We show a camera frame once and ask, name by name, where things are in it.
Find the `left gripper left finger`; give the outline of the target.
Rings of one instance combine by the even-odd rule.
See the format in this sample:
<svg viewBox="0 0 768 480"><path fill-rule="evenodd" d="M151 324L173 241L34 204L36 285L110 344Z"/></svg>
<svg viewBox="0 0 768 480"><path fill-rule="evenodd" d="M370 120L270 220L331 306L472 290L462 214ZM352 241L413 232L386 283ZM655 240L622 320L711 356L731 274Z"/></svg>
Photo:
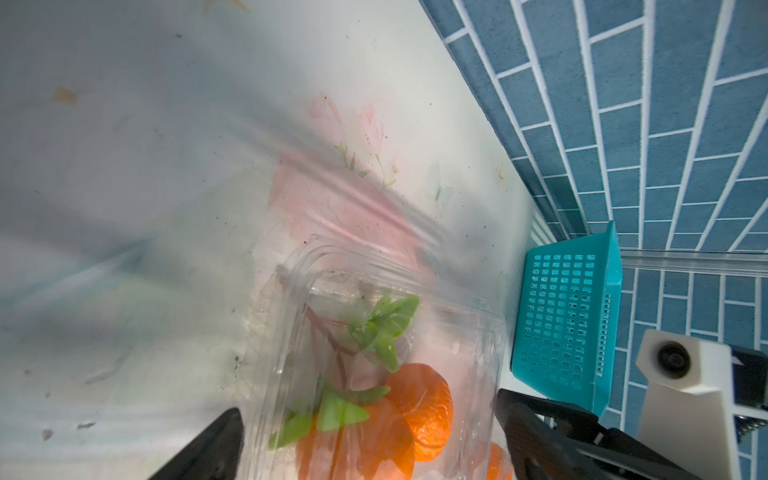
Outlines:
<svg viewBox="0 0 768 480"><path fill-rule="evenodd" d="M154 473L150 480L234 480L243 444L241 412L236 407L229 408Z"/></svg>

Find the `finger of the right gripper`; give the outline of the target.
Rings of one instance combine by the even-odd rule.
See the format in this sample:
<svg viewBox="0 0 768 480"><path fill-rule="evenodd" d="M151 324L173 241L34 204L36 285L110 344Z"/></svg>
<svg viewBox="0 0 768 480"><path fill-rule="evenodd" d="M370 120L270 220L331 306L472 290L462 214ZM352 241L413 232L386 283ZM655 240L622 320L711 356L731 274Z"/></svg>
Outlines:
<svg viewBox="0 0 768 480"><path fill-rule="evenodd" d="M556 433L568 438L594 462L599 479L694 479L696 476L616 428L605 428L599 418L577 405L500 389L495 416L503 431L513 403L530 408Z"/></svg>

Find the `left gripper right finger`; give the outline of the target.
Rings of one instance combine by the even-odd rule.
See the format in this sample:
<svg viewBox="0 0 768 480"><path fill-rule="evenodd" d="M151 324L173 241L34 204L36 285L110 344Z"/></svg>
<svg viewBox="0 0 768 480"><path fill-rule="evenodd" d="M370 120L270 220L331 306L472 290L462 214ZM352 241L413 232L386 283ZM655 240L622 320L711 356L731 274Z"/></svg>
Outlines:
<svg viewBox="0 0 768 480"><path fill-rule="evenodd" d="M513 403L504 432L519 479L599 479L600 470L527 406Z"/></svg>

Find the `teal plastic basket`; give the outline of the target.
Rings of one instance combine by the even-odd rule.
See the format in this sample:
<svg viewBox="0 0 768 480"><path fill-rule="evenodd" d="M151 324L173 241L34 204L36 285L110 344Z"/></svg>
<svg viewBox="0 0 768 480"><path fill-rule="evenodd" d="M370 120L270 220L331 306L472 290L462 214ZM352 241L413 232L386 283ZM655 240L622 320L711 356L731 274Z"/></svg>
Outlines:
<svg viewBox="0 0 768 480"><path fill-rule="evenodd" d="M612 389L622 263L616 226L526 255L513 375L552 400L600 416Z"/></svg>

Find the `clear clamshell container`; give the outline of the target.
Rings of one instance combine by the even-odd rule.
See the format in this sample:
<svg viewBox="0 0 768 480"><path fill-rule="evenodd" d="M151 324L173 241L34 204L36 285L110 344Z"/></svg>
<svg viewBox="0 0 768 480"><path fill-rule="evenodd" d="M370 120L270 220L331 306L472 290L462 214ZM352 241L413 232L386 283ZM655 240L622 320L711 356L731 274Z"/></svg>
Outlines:
<svg viewBox="0 0 768 480"><path fill-rule="evenodd" d="M279 264L260 302L255 404L243 479L300 479L296 444L337 430L387 399L390 374L434 368L454 405L441 454L410 479L482 479L492 450L503 320L470 294L363 248L311 237Z"/></svg>

